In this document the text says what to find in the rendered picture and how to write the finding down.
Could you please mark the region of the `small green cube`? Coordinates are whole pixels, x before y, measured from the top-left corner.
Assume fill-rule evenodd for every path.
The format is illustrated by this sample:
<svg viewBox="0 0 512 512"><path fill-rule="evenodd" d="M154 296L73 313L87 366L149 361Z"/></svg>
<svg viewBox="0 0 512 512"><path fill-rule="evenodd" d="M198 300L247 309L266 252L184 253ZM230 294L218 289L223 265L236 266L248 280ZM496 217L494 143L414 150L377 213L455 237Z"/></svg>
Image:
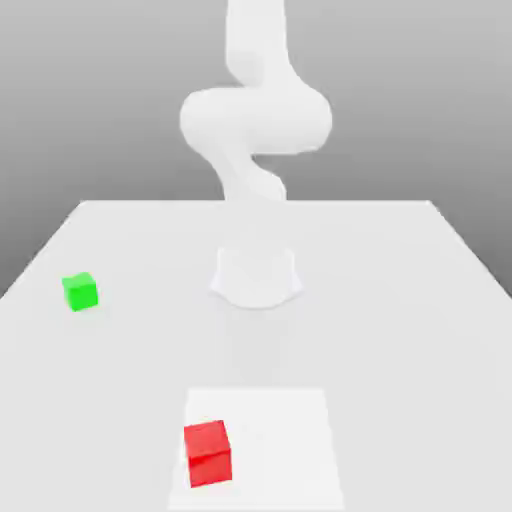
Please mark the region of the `small green cube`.
<svg viewBox="0 0 512 512"><path fill-rule="evenodd" d="M97 285L90 273L82 272L64 277L61 282L66 302L72 311L82 311L98 305Z"/></svg>

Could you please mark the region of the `small red cube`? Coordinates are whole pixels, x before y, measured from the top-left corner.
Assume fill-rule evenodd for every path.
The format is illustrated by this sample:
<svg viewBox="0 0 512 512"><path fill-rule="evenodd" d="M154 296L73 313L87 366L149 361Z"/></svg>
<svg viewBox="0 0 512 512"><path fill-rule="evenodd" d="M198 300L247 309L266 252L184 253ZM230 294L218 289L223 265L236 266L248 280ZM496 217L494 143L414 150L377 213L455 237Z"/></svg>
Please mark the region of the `small red cube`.
<svg viewBox="0 0 512 512"><path fill-rule="evenodd" d="M192 488L232 479L232 453L222 420L184 427L184 444Z"/></svg>

